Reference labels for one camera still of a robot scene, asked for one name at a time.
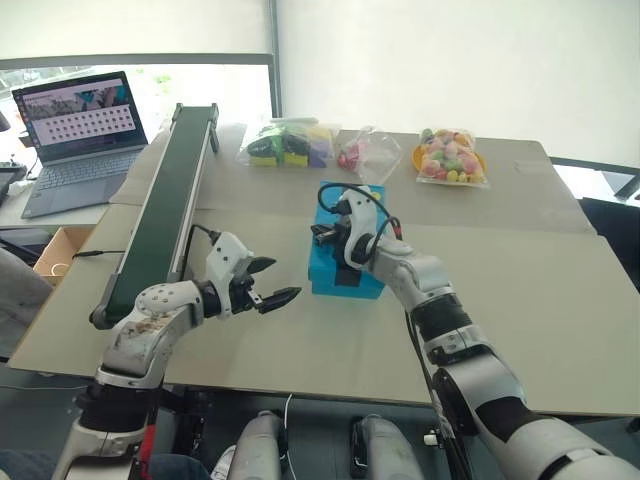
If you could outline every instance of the yellow plate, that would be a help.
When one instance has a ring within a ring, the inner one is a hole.
[[[420,166],[422,164],[422,155],[423,155],[423,153],[422,153],[422,149],[420,148],[421,146],[422,145],[418,145],[416,148],[414,148],[413,149],[413,153],[411,154],[411,163],[413,163],[413,166],[418,171],[420,171]],[[482,170],[484,171],[484,174],[486,175],[487,174],[487,161],[478,152],[473,152],[473,154],[478,159],[478,162],[480,162],[480,166],[482,167]]]

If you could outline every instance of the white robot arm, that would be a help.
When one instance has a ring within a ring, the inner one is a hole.
[[[368,187],[334,185],[346,188],[328,208],[342,215],[339,226],[312,230],[343,248],[347,265],[388,285],[408,313],[410,328],[422,338],[418,354],[436,368],[430,393],[445,438],[479,435],[509,480],[640,478],[632,465],[571,425],[530,411],[516,375],[464,312],[442,262],[379,235]]]
[[[285,288],[263,298],[253,290],[253,273],[275,260],[254,257],[228,232],[208,232],[207,280],[154,285],[141,292],[129,315],[111,331],[95,380],[77,403],[74,422],[53,480],[136,479],[147,477],[150,452],[140,452],[153,437],[150,416],[157,406],[173,346],[208,317],[228,317],[252,308],[267,313],[300,292]]]

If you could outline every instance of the laptop screen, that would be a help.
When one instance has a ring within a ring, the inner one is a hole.
[[[13,97],[43,163],[147,143],[124,72],[23,88]]]

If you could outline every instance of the plastic bag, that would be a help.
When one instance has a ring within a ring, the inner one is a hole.
[[[402,158],[402,148],[387,132],[363,127],[338,155],[338,165],[360,176],[365,185],[382,185]]]
[[[247,127],[236,159],[259,167],[323,168],[335,158],[336,133],[313,118],[274,118]]]
[[[475,138],[464,130],[426,129],[413,151],[416,181],[444,185],[488,187],[487,164],[475,152]]]

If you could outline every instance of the white wall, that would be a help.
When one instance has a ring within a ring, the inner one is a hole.
[[[267,0],[0,0],[0,59],[267,53]]]
[[[283,107],[640,167],[638,0],[279,0]]]

